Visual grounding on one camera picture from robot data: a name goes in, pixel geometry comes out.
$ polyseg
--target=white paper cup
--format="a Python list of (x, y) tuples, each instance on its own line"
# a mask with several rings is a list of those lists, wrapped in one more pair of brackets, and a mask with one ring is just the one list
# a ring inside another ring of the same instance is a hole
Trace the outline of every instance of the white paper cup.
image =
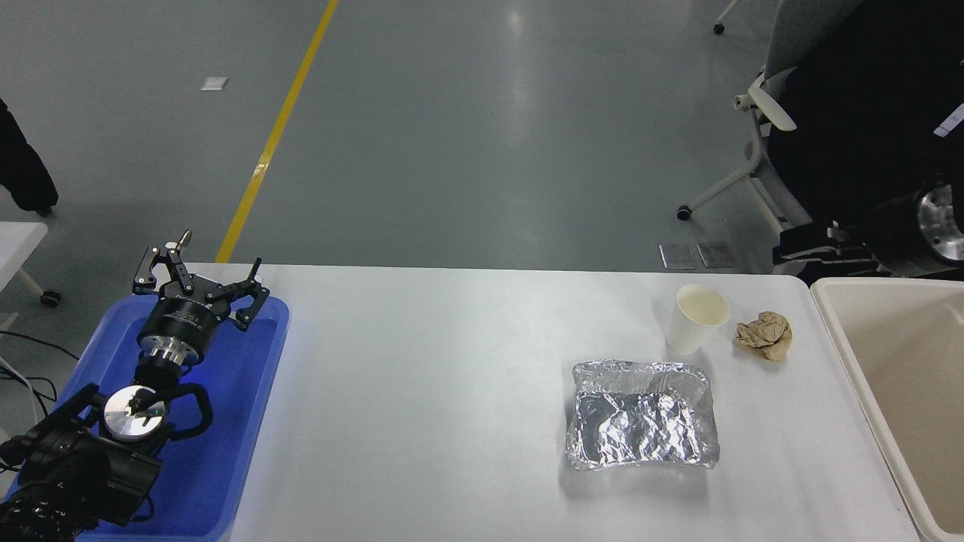
[(685, 285), (676, 293), (676, 308), (666, 331), (666, 344), (677, 354), (692, 354), (730, 319), (730, 305), (716, 290)]

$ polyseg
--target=crumpled paper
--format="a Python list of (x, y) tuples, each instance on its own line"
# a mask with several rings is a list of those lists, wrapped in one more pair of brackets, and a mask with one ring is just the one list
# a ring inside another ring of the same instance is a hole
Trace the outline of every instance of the crumpled paper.
[(736, 346), (771, 362), (784, 361), (792, 342), (790, 322), (777, 312), (761, 312), (756, 320), (736, 325)]

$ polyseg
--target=blue tray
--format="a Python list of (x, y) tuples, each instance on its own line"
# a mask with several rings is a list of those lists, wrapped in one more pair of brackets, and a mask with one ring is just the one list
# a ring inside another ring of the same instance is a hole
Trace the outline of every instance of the blue tray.
[[(62, 400), (90, 382), (104, 394), (130, 385), (140, 352), (137, 334), (156, 301), (131, 296), (104, 314)], [(203, 363), (181, 380), (207, 388), (214, 422), (199, 437), (168, 443), (161, 451), (164, 466), (150, 491), (154, 517), (124, 528), (102, 521), (78, 540), (214, 542), (225, 533), (241, 501), (287, 328), (287, 305), (271, 297), (247, 333), (230, 323), (218, 329)], [(195, 401), (174, 401), (170, 420), (181, 428), (196, 425), (201, 416)], [(146, 511), (142, 506), (139, 513)]]

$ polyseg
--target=metal disc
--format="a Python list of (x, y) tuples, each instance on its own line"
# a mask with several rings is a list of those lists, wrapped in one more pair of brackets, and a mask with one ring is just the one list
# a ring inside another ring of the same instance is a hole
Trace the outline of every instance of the metal disc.
[(121, 442), (139, 441), (150, 436), (161, 426), (167, 414), (164, 403), (156, 402), (139, 417), (132, 416), (129, 403), (139, 390), (153, 392), (151, 388), (145, 386), (128, 386), (117, 390), (104, 405), (104, 424), (107, 425), (111, 435)]

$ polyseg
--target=crumpled foil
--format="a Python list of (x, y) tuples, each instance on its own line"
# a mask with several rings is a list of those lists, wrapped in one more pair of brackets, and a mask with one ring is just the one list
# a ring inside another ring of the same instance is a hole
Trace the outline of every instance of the crumpled foil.
[(720, 447), (710, 380), (686, 364), (599, 360), (573, 367), (566, 454), (579, 471), (668, 461), (712, 469)]

